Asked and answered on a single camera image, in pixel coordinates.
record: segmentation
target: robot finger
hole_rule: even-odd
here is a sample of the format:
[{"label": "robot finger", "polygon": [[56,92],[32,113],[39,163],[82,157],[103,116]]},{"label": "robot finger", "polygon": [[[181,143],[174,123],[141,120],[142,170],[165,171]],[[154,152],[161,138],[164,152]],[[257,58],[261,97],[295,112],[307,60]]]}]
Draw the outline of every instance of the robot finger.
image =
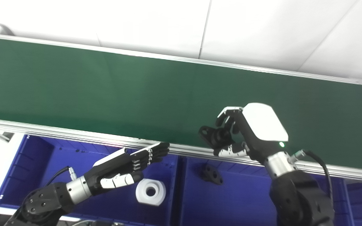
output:
[{"label": "robot finger", "polygon": [[237,113],[242,111],[243,111],[242,107],[225,107],[217,116],[215,125],[217,127],[220,127],[228,116],[234,117]]},{"label": "robot finger", "polygon": [[137,183],[143,179],[142,171],[135,171],[123,175],[117,175],[113,178],[102,178],[100,180],[103,189],[113,189],[121,186],[128,186]]},{"label": "robot finger", "polygon": [[148,150],[139,150],[137,152],[134,152],[132,154],[130,154],[131,156],[131,160],[133,162],[138,161],[138,160],[142,160],[142,159],[146,159],[149,158],[149,151]]},{"label": "robot finger", "polygon": [[167,156],[167,154],[168,154],[168,150],[165,150],[165,151],[162,151],[162,152],[159,152],[159,153],[155,153],[155,154],[153,155],[153,158],[156,158],[156,157],[158,157],[158,158],[164,157],[164,156]]},{"label": "robot finger", "polygon": [[233,130],[232,133],[233,134],[237,134],[240,132],[240,129],[238,128],[237,124],[235,122],[233,122]]},{"label": "robot finger", "polygon": [[234,118],[228,116],[226,121],[224,122],[224,129],[230,131],[233,124],[234,124]]},{"label": "robot finger", "polygon": [[161,157],[153,158],[152,161],[151,161],[151,163],[159,163],[159,162],[161,162],[162,160],[163,160],[163,158],[161,158]]},{"label": "robot finger", "polygon": [[148,159],[143,159],[142,161],[138,162],[138,163],[134,163],[133,166],[133,170],[144,170],[146,169],[146,167],[148,167],[149,163],[152,163],[152,160]]},{"label": "robot finger", "polygon": [[160,142],[160,143],[155,143],[153,145],[150,145],[142,150],[152,150],[153,152],[157,151],[157,150],[165,150],[168,149],[170,147],[170,143],[168,142]]}]

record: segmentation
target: robotic arm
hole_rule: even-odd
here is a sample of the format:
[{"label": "robotic arm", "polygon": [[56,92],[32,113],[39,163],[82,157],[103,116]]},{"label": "robotic arm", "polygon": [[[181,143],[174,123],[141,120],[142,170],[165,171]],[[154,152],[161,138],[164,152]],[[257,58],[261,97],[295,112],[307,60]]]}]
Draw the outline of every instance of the robotic arm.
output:
[{"label": "robotic arm", "polygon": [[169,143],[157,143],[128,154],[126,149],[98,160],[83,176],[69,183],[52,183],[29,193],[5,226],[55,226],[76,204],[143,179],[142,170],[161,162]]},{"label": "robotic arm", "polygon": [[[199,130],[215,156],[249,156],[265,166],[272,179],[270,198],[277,210],[279,226],[333,226],[332,190],[327,196],[315,179],[295,165],[305,155],[320,159],[304,150],[293,156],[284,151],[288,134],[270,106],[250,103],[244,108],[225,107],[217,117],[216,126],[216,129],[202,126]],[[244,142],[235,143],[231,133],[239,132]],[[331,186],[325,164],[323,168]]]}]

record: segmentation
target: black mechanical part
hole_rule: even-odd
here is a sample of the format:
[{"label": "black mechanical part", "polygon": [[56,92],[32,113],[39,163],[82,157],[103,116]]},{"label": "black mechanical part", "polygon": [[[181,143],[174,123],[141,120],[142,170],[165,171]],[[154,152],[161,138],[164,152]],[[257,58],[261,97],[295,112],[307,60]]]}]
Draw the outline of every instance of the black mechanical part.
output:
[{"label": "black mechanical part", "polygon": [[222,149],[225,146],[229,146],[234,142],[231,138],[229,130],[224,128],[211,128],[208,126],[202,126],[198,132],[199,136],[211,149]]},{"label": "black mechanical part", "polygon": [[6,226],[55,226],[74,208],[66,183],[52,183],[29,193]]},{"label": "black mechanical part", "polygon": [[204,168],[201,173],[201,178],[204,181],[212,182],[216,185],[222,185],[223,184],[223,177],[217,171],[217,169],[210,164],[205,164]]},{"label": "black mechanical part", "polygon": [[272,199],[279,226],[333,226],[335,212],[329,197],[308,173],[286,173],[272,181]]},{"label": "black mechanical part", "polygon": [[124,225],[123,223],[112,223],[108,221],[93,221],[90,226],[120,226]]}]

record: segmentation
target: fingertip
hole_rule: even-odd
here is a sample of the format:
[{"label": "fingertip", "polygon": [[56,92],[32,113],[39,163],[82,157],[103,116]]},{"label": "fingertip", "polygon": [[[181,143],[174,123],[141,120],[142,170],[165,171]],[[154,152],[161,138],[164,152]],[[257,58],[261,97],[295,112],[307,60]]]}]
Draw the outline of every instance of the fingertip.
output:
[{"label": "fingertip", "polygon": [[159,147],[161,147],[161,148],[169,148],[170,143],[168,143],[168,142],[160,142]]},{"label": "fingertip", "polygon": [[131,175],[132,175],[132,179],[134,180],[135,183],[141,181],[144,178],[142,171],[132,172]]},{"label": "fingertip", "polygon": [[238,128],[237,124],[233,124],[233,130],[232,130],[232,133],[233,134],[237,134],[240,132],[240,129]]},{"label": "fingertip", "polygon": [[157,158],[155,158],[152,162],[153,162],[153,163],[159,163],[159,162],[161,162],[162,160],[163,160],[163,158],[157,157]]}]

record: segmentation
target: white robotic hand casing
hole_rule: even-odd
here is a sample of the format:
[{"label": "white robotic hand casing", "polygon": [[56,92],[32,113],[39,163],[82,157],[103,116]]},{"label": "white robotic hand casing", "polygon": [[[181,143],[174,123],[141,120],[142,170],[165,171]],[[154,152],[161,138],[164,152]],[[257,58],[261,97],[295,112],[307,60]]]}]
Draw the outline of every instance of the white robotic hand casing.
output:
[{"label": "white robotic hand casing", "polygon": [[125,148],[121,148],[120,150],[114,152],[114,153],[111,153],[109,154],[108,156],[105,156],[104,158],[102,159],[99,159],[96,163],[93,164],[93,166],[98,166],[100,164],[103,164],[105,162],[107,162],[108,160],[111,160],[113,158],[116,158],[122,154],[125,154]]},{"label": "white robotic hand casing", "polygon": [[288,134],[273,108],[263,103],[249,103],[243,115],[255,136],[266,141],[288,141]]}]

